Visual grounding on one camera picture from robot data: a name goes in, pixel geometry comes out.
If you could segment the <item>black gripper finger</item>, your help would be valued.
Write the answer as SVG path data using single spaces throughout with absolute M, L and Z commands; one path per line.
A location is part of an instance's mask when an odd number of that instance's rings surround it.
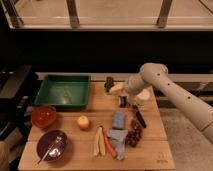
M 127 96 L 119 96 L 119 107 L 124 108 L 127 106 Z

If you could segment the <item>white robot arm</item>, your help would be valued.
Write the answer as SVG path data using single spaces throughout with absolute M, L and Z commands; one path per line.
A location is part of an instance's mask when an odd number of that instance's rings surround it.
M 213 144 L 213 107 L 189 93 L 168 76 L 164 64 L 145 63 L 138 74 L 130 76 L 125 82 L 113 86 L 109 92 L 126 92 L 136 96 L 150 85 L 160 90 L 185 117 Z

